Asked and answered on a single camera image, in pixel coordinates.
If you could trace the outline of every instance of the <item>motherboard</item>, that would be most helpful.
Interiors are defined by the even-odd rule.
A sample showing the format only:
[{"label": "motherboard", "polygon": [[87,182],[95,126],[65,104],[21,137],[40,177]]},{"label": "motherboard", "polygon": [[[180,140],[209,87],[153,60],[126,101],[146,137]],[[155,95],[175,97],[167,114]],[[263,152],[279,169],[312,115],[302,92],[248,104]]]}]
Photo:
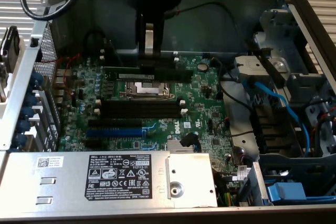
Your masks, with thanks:
[{"label": "motherboard", "polygon": [[[202,56],[178,56],[175,60],[193,70],[191,83],[111,81],[104,66],[90,58],[73,66],[71,76],[76,84],[61,112],[58,150],[200,152],[195,145],[180,144],[192,133],[198,136],[201,152],[209,153],[215,170],[235,171],[217,69]],[[181,107],[178,116],[176,104]],[[142,109],[159,115],[142,116]]]}]

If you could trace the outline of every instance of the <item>green circuit board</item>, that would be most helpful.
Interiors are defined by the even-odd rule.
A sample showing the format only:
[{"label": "green circuit board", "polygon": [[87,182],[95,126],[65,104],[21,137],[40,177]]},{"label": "green circuit board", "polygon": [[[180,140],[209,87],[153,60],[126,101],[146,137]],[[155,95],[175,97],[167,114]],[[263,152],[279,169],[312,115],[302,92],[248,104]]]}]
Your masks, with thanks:
[{"label": "green circuit board", "polygon": [[[104,68],[93,64],[90,60],[85,64],[74,66],[73,75],[80,85],[76,93],[83,90],[83,99],[76,100],[76,107],[67,100],[61,113],[62,132],[59,142],[59,151],[139,151],[139,150],[167,150],[167,141],[180,141],[190,132],[196,132],[202,146],[202,152],[209,153],[212,166],[218,171],[235,171],[232,161],[225,162],[227,155],[233,155],[231,139],[220,122],[226,118],[223,100],[216,100],[217,71],[215,68],[207,72],[197,71],[197,65],[204,63],[209,66],[209,60],[201,56],[180,56],[180,61],[187,69],[194,70],[192,83],[176,83],[169,86],[172,100],[182,97],[188,112],[180,119],[143,119],[142,125],[153,127],[146,138],[127,137],[104,139],[104,148],[89,149],[85,147],[86,131],[90,119],[98,119],[94,113],[97,96],[105,100],[126,100],[122,96],[125,92],[125,82],[109,82],[104,75]],[[202,92],[202,86],[208,86],[212,92],[208,98]],[[216,133],[209,132],[208,122],[212,120]]]}]

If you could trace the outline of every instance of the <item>perforated metal panel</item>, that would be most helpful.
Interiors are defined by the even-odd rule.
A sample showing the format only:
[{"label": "perforated metal panel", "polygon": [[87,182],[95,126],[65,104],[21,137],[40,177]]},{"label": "perforated metal panel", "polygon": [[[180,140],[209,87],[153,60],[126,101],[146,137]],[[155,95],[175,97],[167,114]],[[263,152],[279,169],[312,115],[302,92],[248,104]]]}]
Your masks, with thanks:
[{"label": "perforated metal panel", "polygon": [[35,70],[43,76],[48,76],[50,80],[53,80],[56,69],[55,66],[57,64],[57,55],[49,24],[47,24],[43,34],[41,51],[43,55],[42,61],[35,63]]}]

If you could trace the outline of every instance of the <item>power supply label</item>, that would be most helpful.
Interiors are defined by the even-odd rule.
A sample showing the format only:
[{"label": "power supply label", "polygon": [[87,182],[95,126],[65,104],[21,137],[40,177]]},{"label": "power supply label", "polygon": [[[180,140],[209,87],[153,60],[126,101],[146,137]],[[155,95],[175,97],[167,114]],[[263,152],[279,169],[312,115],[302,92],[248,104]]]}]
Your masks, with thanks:
[{"label": "power supply label", "polygon": [[152,199],[151,155],[90,155],[85,197]]}]

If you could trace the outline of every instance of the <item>barcode sticker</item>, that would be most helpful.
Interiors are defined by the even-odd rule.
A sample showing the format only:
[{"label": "barcode sticker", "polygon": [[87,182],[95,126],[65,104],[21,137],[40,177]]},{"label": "barcode sticker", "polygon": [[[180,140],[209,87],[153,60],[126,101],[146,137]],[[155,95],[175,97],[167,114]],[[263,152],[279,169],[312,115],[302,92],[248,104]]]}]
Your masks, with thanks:
[{"label": "barcode sticker", "polygon": [[191,123],[190,122],[184,122],[183,123],[185,129],[190,129],[191,128]]},{"label": "barcode sticker", "polygon": [[39,157],[37,168],[56,168],[63,166],[64,157]]},{"label": "barcode sticker", "polygon": [[248,175],[247,165],[238,166],[237,177],[238,180],[244,180]]}]

